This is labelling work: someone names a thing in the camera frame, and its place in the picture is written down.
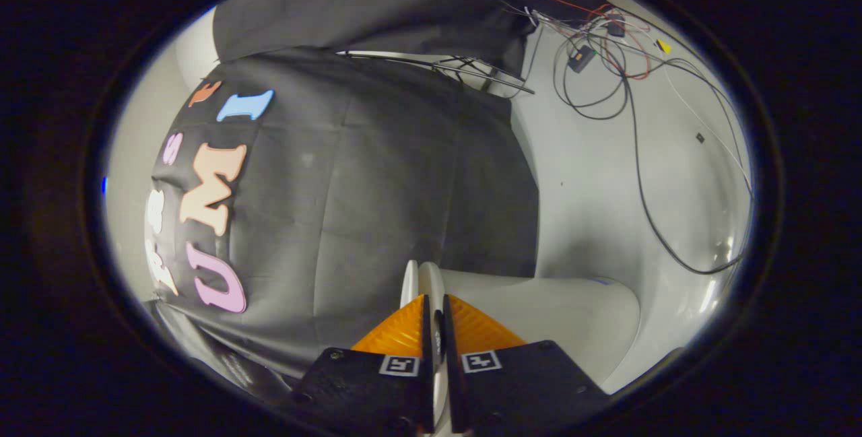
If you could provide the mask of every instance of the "white wall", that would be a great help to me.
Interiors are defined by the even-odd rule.
[[[682,37],[634,0],[610,1]],[[680,45],[655,29],[650,35],[671,44],[672,56],[691,60],[720,85]],[[527,62],[538,36],[529,39]],[[649,39],[639,38],[650,48]],[[638,298],[640,326],[634,344],[615,372],[598,382],[613,392],[698,333],[733,268],[717,275],[693,274],[659,244],[638,197],[631,112],[627,109],[610,121],[591,121],[558,99],[551,65],[563,41],[550,28],[543,32],[527,81],[536,95],[519,94],[513,100],[513,129],[539,185],[536,277],[610,277],[626,284]],[[656,47],[649,51],[659,55]],[[628,71],[646,67],[643,57],[628,54],[627,59]],[[564,57],[560,63],[558,81]],[[730,127],[709,88],[684,72],[665,69],[686,102],[733,149]],[[598,59],[580,74],[570,71],[567,79],[576,103],[601,99],[615,83]],[[748,228],[748,192],[735,161],[677,98],[664,72],[630,83],[637,108],[640,171],[653,219],[689,265],[708,269],[727,261],[727,245],[732,244],[733,255],[738,253]],[[603,116],[621,105],[622,89],[613,100],[583,110]],[[744,137],[735,118],[732,121],[748,173]],[[705,142],[696,140],[698,133]]]
[[[149,175],[176,111],[191,93],[170,44],[145,66],[119,116],[108,155],[106,218],[111,248],[132,294],[152,299],[154,283],[144,255],[144,207]]]

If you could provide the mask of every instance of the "black cable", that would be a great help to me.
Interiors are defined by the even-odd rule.
[[[619,114],[621,114],[623,110],[625,110],[626,103],[628,102],[627,96],[623,97],[622,107],[615,114],[613,114],[611,116],[594,117],[591,115],[587,115],[584,112],[581,112],[578,108],[585,108],[586,106],[594,106],[594,105],[597,105],[599,103],[605,102],[607,99],[610,99],[611,97],[614,96],[614,94],[616,94],[617,91],[619,91],[620,87],[622,87],[622,80],[616,84],[616,87],[610,92],[610,94],[607,94],[603,98],[596,100],[595,102],[590,102],[590,103],[582,104],[582,105],[576,105],[574,102],[572,102],[572,98],[569,97],[568,87],[566,85],[568,68],[567,68],[567,65],[565,65],[565,66],[563,66],[563,91],[564,91],[564,94],[561,94],[560,89],[557,87],[557,69],[558,69],[558,59],[560,59],[560,53],[561,53],[563,47],[566,46],[566,43],[571,43],[572,47],[573,47],[572,53],[566,55],[566,57],[567,57],[567,59],[570,59],[570,60],[572,59],[572,55],[576,54],[576,52],[578,51],[579,42],[583,41],[583,39],[584,39],[584,38],[579,38],[578,41],[572,41],[572,38],[574,38],[574,36],[576,36],[578,34],[580,34],[580,33],[575,33],[574,35],[567,37],[566,41],[564,41],[560,45],[560,47],[557,48],[557,53],[554,55],[554,65],[552,65],[552,82],[554,83],[554,92],[557,93],[557,97],[560,100],[562,100],[563,103],[565,103],[567,106],[570,106],[575,112],[578,113],[578,115],[581,115],[585,118],[588,118],[588,119],[591,119],[594,121],[606,121],[607,119],[612,119],[613,117],[616,117]],[[626,58],[625,58],[625,54],[622,53],[621,48],[620,48],[620,53],[622,55],[622,68],[625,69]]]
[[[681,71],[684,71],[684,72],[688,73],[689,75],[692,75],[695,78],[698,78],[700,81],[704,82],[712,90],[713,94],[715,95],[715,98],[718,100],[718,105],[721,107],[721,112],[723,112],[724,118],[727,121],[727,126],[730,128],[730,136],[733,137],[733,148],[735,148],[735,151],[736,151],[736,159],[739,160],[740,164],[742,163],[742,154],[739,151],[739,142],[736,139],[736,132],[735,132],[735,130],[733,130],[733,123],[730,121],[730,115],[727,114],[727,109],[724,108],[724,102],[726,102],[727,105],[730,106],[730,109],[733,110],[733,114],[737,118],[739,118],[739,113],[736,112],[736,108],[733,106],[733,103],[730,102],[730,99],[728,99],[727,96],[725,96],[724,93],[721,92],[718,87],[715,87],[715,85],[713,85],[712,82],[707,80],[705,78],[705,76],[702,74],[702,72],[699,71],[698,67],[696,67],[692,62],[689,62],[686,59],[680,59],[679,57],[674,57],[673,59],[666,59],[666,60],[660,59],[659,57],[656,57],[655,55],[652,55],[650,53],[645,53],[644,51],[638,50],[637,48],[634,48],[633,46],[630,46],[628,44],[620,43],[620,42],[617,42],[615,40],[612,40],[612,39],[606,38],[606,37],[598,37],[598,38],[607,39],[607,41],[610,41],[614,44],[617,44],[618,48],[621,46],[625,46],[627,48],[631,48],[631,50],[638,51],[638,53],[646,54],[647,56],[652,57],[652,59],[658,60],[659,65],[657,65],[656,68],[651,69],[650,71],[658,71],[658,69],[661,68],[662,66],[670,65],[676,69],[681,69]],[[691,66],[694,71],[690,71],[689,69],[680,67],[679,65],[675,65],[675,63],[687,63],[687,65]],[[745,180],[745,187],[748,189],[749,195],[751,195],[751,197],[754,198],[754,192],[752,192],[752,187],[748,184],[748,180]]]
[[[610,53],[609,51],[606,51],[606,53],[607,53],[608,55],[610,55],[610,56],[611,56],[611,58],[612,58],[612,59],[617,63],[617,65],[619,65],[619,61],[616,59],[616,57],[614,57],[614,55],[613,55],[612,53]],[[622,69],[623,69],[623,71],[625,71],[625,55],[623,55]],[[612,93],[608,94],[608,95],[607,95],[606,97],[604,97],[603,99],[596,100],[595,102],[591,102],[591,103],[584,104],[584,105],[575,105],[575,104],[572,102],[572,99],[570,99],[570,97],[569,97],[569,88],[568,88],[567,83],[566,83],[566,76],[567,76],[568,72],[569,72],[568,65],[563,66],[563,93],[564,93],[564,95],[566,96],[566,100],[568,100],[568,102],[567,102],[567,103],[569,103],[569,106],[570,106],[570,107],[571,107],[575,112],[577,112],[577,113],[578,113],[578,115],[580,115],[580,116],[582,116],[582,117],[585,117],[585,118],[588,118],[588,119],[590,119],[590,120],[592,120],[592,121],[608,121],[608,120],[613,119],[613,118],[615,118],[616,116],[618,116],[618,115],[622,114],[622,112],[626,109],[626,106],[628,105],[628,97],[629,97],[629,95],[628,95],[627,93],[625,93],[625,91],[623,91],[623,96],[622,96],[622,105],[621,105],[621,106],[620,106],[620,108],[619,108],[616,112],[614,112],[613,114],[611,114],[611,115],[607,115],[607,116],[605,116],[605,117],[595,117],[595,116],[592,116],[592,115],[585,114],[584,112],[581,112],[579,108],[585,108],[586,106],[594,106],[594,105],[597,105],[597,104],[599,104],[599,103],[601,103],[601,102],[604,102],[604,100],[610,99],[610,97],[612,97],[614,94],[616,94],[617,90],[619,90],[620,86],[622,85],[622,80],[620,81],[620,83],[619,83],[619,84],[617,84],[616,88],[614,88],[614,90],[612,91]]]
[[[672,39],[673,41],[680,44],[683,48],[685,48],[688,53],[693,54],[695,56],[695,59],[698,59],[700,63],[703,63],[703,65],[707,65],[707,63],[705,61],[703,61],[703,58],[696,51],[694,51],[690,47],[688,47],[688,45],[686,43],[682,42],[679,38],[675,37],[674,35],[671,35],[671,33],[668,33],[665,29],[662,29],[661,26],[658,26],[655,23],[652,23],[652,21],[644,19],[642,16],[637,16],[637,14],[634,14],[631,11],[628,11],[627,9],[622,9],[621,7],[618,7],[618,5],[614,5],[614,7],[616,9],[622,11],[622,13],[628,14],[629,16],[634,16],[638,20],[641,20],[644,23],[647,23],[647,25],[652,26],[656,30],[659,30],[660,32],[664,33],[664,35],[666,35],[666,37]]]
[[[626,91],[628,92],[628,94],[631,94],[631,86],[628,84],[628,78],[623,77],[623,81],[625,83]],[[634,169],[637,172],[638,194],[640,194],[640,204],[641,206],[643,206],[644,214],[646,214],[646,221],[649,222],[650,228],[653,229],[653,233],[655,234],[656,238],[659,239],[659,242],[662,244],[662,246],[665,247],[665,250],[667,250],[668,255],[670,255],[671,258],[674,259],[681,266],[686,268],[687,271],[701,275],[717,274],[718,272],[724,271],[724,269],[735,265],[736,262],[739,262],[739,260],[742,260],[742,258],[745,256],[745,252],[748,250],[747,244],[743,244],[742,249],[739,251],[735,258],[727,262],[721,263],[721,265],[709,269],[708,271],[701,271],[701,269],[693,268],[692,266],[684,262],[683,259],[681,259],[676,252],[674,252],[670,244],[668,244],[667,240],[665,240],[665,237],[661,235],[658,226],[655,225],[655,222],[653,221],[653,216],[649,213],[649,207],[647,207],[647,198],[644,196],[643,181],[641,181],[640,179],[640,154],[638,153],[638,120],[637,114],[635,114],[634,111],[634,97],[632,98],[632,127],[634,129]]]
[[[595,37],[595,38],[607,39],[611,43],[616,44],[617,50],[619,50],[619,52],[622,55],[623,62],[625,61],[625,52],[622,50],[623,46],[631,48],[631,50],[638,51],[639,53],[644,53],[644,51],[637,50],[637,48],[631,47],[627,44],[616,42],[616,41],[610,40],[609,38],[601,37],[600,35],[595,35],[595,34],[591,33],[591,29],[588,30],[587,32],[576,33],[576,35],[577,34],[584,34],[584,37],[579,38],[578,42],[572,41],[572,38],[575,35],[572,35],[572,37],[569,37],[566,39],[567,42],[572,43],[572,46],[575,47],[575,49],[578,47],[578,43],[582,42],[584,39],[586,40],[587,44],[594,46],[591,42],[591,38]],[[557,55],[554,57],[554,89],[555,90],[557,90],[557,85],[556,85],[557,59],[560,56],[561,48],[563,48],[564,45],[566,45],[566,42],[564,42],[563,44],[560,45],[560,48],[558,48],[558,50],[557,50]],[[600,56],[603,57],[603,59],[606,59],[606,56],[607,56],[607,58],[610,60],[613,60],[614,63],[616,63],[616,65],[625,65],[625,63],[621,63],[618,59],[616,59],[616,56],[614,56],[614,54],[611,53],[610,50],[603,47],[603,45],[598,44],[597,45],[597,51],[601,51]],[[736,111],[733,108],[733,104],[730,103],[730,101],[727,99],[726,96],[724,96],[724,93],[721,93],[721,91],[718,90],[718,88],[715,87],[715,85],[711,84],[711,82],[709,82],[703,76],[702,72],[699,72],[698,68],[696,68],[696,66],[693,65],[693,63],[688,62],[687,60],[676,59],[676,57],[674,59],[664,60],[664,59],[659,59],[658,57],[650,55],[648,53],[644,53],[644,54],[646,54],[647,56],[653,57],[656,60],[659,60],[659,65],[657,65],[656,68],[651,69],[651,71],[656,71],[657,69],[661,68],[662,66],[670,65],[672,67],[681,69],[682,71],[686,71],[690,75],[696,76],[697,78],[699,78],[701,81],[705,82],[705,84],[707,84],[711,88],[711,90],[713,91],[713,94],[715,95],[715,98],[718,100],[719,105],[721,106],[721,110],[723,110],[723,112],[725,114],[727,122],[729,122],[730,130],[731,130],[731,133],[733,134],[733,143],[735,144],[737,156],[739,156],[738,158],[741,159],[741,154],[739,153],[739,145],[738,145],[737,140],[736,140],[736,135],[733,132],[733,125],[731,124],[729,114],[727,114],[727,109],[724,108],[724,104],[723,104],[723,102],[721,102],[721,97],[723,97],[724,100],[727,101],[727,105],[730,105],[731,109],[733,109],[735,114],[736,114]],[[686,69],[686,68],[681,67],[679,65],[675,65],[675,63],[683,63],[684,65],[687,63],[687,65],[691,66],[694,71],[690,71],[689,69]],[[629,99],[631,99],[632,127],[633,127],[633,134],[634,134],[634,167],[635,167],[635,172],[637,175],[638,196],[640,197],[640,204],[641,204],[641,207],[643,207],[644,215],[646,216],[646,221],[649,223],[650,229],[652,229],[656,238],[659,239],[659,243],[661,243],[662,246],[665,247],[666,252],[668,253],[668,255],[671,256],[672,259],[674,259],[674,261],[679,263],[684,269],[687,269],[687,271],[694,272],[696,274],[711,275],[711,274],[715,274],[715,273],[724,271],[724,269],[730,268],[731,266],[735,265],[736,263],[739,262],[739,260],[742,260],[742,258],[746,254],[746,251],[748,250],[748,237],[743,238],[742,248],[735,258],[727,261],[726,263],[721,263],[720,265],[717,265],[717,266],[713,267],[712,269],[708,269],[708,271],[701,271],[701,269],[693,268],[691,265],[688,265],[686,262],[684,262],[684,260],[681,259],[680,256],[677,255],[676,252],[674,252],[674,250],[671,248],[668,241],[665,240],[665,237],[659,231],[659,228],[658,228],[658,226],[656,226],[655,221],[653,220],[653,216],[649,211],[649,206],[647,206],[647,197],[644,194],[644,189],[643,189],[643,179],[641,178],[641,175],[640,175],[640,149],[638,148],[637,112],[636,112],[636,108],[634,105],[634,93],[632,92],[631,84],[628,81],[628,79],[631,78],[631,76],[637,76],[637,75],[627,75],[625,73],[625,66],[622,66],[621,68],[616,69],[616,71],[614,71],[613,69],[609,69],[609,70],[612,73],[614,73],[615,75],[619,76],[620,84],[622,84],[622,87],[624,88],[624,90],[623,90],[623,92],[624,92],[623,109],[625,109],[625,106],[628,105]],[[558,97],[560,97],[561,100],[563,100],[563,103],[566,103],[566,105],[572,106],[572,108],[579,115],[582,115],[585,118],[588,118],[591,120],[597,120],[597,121],[609,120],[609,119],[612,119],[613,117],[616,117],[617,115],[619,115],[619,112],[616,112],[616,114],[613,114],[611,116],[601,117],[601,118],[590,116],[590,115],[585,115],[583,112],[580,112],[577,108],[575,108],[573,103],[568,98],[568,93],[566,91],[566,72],[564,72],[563,82],[564,82],[563,88],[564,88],[564,93],[566,94],[566,99],[563,99],[562,96],[560,96],[560,93],[558,92],[558,90],[557,90],[557,95],[558,95]],[[617,85],[617,88],[614,90],[614,92],[612,92],[612,94],[611,94],[612,96],[613,96],[613,94],[616,93],[616,90],[618,90],[618,88],[619,88],[619,84]],[[610,96],[607,96],[606,99],[602,99],[602,100],[600,100],[600,102],[607,100],[609,97]],[[748,186],[748,182],[746,182],[745,185],[746,185],[746,188],[748,188],[749,195],[753,201],[754,200],[754,193],[752,192],[752,188],[751,188],[751,186]],[[749,222],[752,218],[752,212],[754,212],[754,207],[752,207],[748,211]]]

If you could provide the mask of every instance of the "white cable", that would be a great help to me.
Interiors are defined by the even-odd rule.
[[[628,23],[628,22],[622,21],[622,20],[616,20],[616,22],[622,23],[623,25],[634,26],[635,28],[638,29],[638,31],[637,31],[638,33],[642,33],[642,34],[646,35],[647,38],[650,38],[653,41],[653,44],[657,43],[655,38],[653,38],[649,33],[644,32],[643,28],[641,28],[640,26],[633,25],[631,23]],[[626,43],[625,38],[622,39],[622,43],[625,43],[627,46],[631,47],[631,45]],[[659,48],[659,52],[661,53],[661,59],[664,60],[665,59],[665,51],[663,51],[662,48]],[[748,188],[748,192],[751,193],[751,190],[752,190],[751,181],[748,179],[748,175],[745,175],[745,169],[742,168],[741,160],[737,159],[736,156],[733,155],[733,152],[731,152],[730,148],[727,147],[726,143],[724,143],[724,141],[721,140],[721,137],[717,133],[715,133],[715,131],[712,130],[712,127],[709,127],[709,125],[707,125],[707,123],[704,120],[702,120],[701,116],[699,116],[698,113],[695,112],[695,109],[693,109],[692,106],[690,106],[689,103],[686,102],[686,99],[683,99],[682,94],[677,90],[677,87],[673,84],[673,81],[671,80],[671,75],[668,73],[667,69],[665,69],[665,78],[667,78],[667,82],[671,84],[671,88],[672,88],[673,92],[675,94],[677,94],[677,97],[684,104],[686,104],[686,108],[688,108],[689,111],[692,112],[692,114],[695,114],[695,117],[698,118],[698,121],[700,121],[700,123],[703,124],[703,127],[707,128],[709,133],[712,133],[712,135],[715,136],[715,139],[718,139],[718,142],[721,143],[721,146],[724,147],[724,150],[727,152],[727,155],[729,155],[730,158],[733,159],[733,161],[736,163],[736,167],[739,168],[739,172],[742,173],[742,177],[745,179],[745,187]]]

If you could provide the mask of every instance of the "black cloth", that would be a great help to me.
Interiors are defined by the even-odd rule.
[[[166,134],[183,134],[173,165],[160,158],[163,226],[149,232],[179,296],[160,297],[214,341],[300,378],[327,346],[350,347],[397,310],[410,259],[443,268],[532,277],[538,189],[509,125],[508,100],[413,65],[289,48],[217,66],[221,87],[180,110]],[[233,94],[274,90],[261,118],[216,115]],[[200,180],[202,143],[243,143],[228,182],[228,228],[179,222]],[[234,269],[246,310],[203,304],[185,243]]]
[[[313,46],[476,57],[515,75],[530,29],[499,0],[225,0],[213,19],[222,62]]]

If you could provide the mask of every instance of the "red wire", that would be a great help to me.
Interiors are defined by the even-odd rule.
[[[592,16],[592,13],[598,14],[599,16],[603,16],[603,17],[605,17],[607,20],[609,20],[611,23],[614,23],[614,24],[616,24],[616,26],[621,27],[621,28],[623,29],[623,31],[626,31],[626,27],[625,27],[625,26],[623,26],[622,24],[618,23],[616,20],[613,20],[612,18],[609,18],[609,17],[607,16],[607,14],[605,14],[605,13],[598,13],[598,10],[600,10],[600,9],[601,9],[601,8],[603,8],[603,7],[605,7],[606,5],[600,5],[600,7],[595,8],[595,10],[588,10],[588,9],[587,9],[587,8],[585,8],[585,7],[580,7],[580,5],[576,5],[576,4],[570,3],[570,2],[568,2],[568,1],[563,1],[563,0],[554,0],[554,1],[557,1],[557,2],[563,3],[563,4],[565,4],[565,5],[570,5],[571,7],[578,8],[579,10],[587,11],[587,13],[590,13],[590,14],[591,14],[591,16]],[[647,78],[647,76],[649,76],[649,72],[650,72],[649,57],[647,56],[647,52],[644,50],[644,47],[640,45],[640,42],[639,42],[639,41],[637,41],[637,38],[635,38],[635,37],[634,37],[634,35],[631,35],[631,37],[632,37],[632,39],[634,39],[634,43],[637,43],[637,44],[638,44],[638,48],[640,48],[640,51],[644,54],[644,58],[646,59],[646,72],[644,72],[642,75],[633,76],[633,77],[631,77],[631,78],[632,78],[632,80],[642,80],[642,79],[644,79],[644,78]],[[618,65],[616,65],[616,63],[613,63],[613,65],[616,67],[616,69],[618,69],[618,71],[622,71],[622,69],[620,69],[620,67],[619,67]]]
[[[600,5],[600,7],[597,7],[597,8],[595,8],[594,10],[590,11],[590,14],[588,14],[588,16],[587,16],[587,21],[589,22],[589,21],[590,21],[590,19],[591,19],[591,17],[592,17],[592,15],[593,15],[596,11],[600,10],[601,8],[606,7],[606,5],[610,5],[610,3],[604,3],[603,5]]]

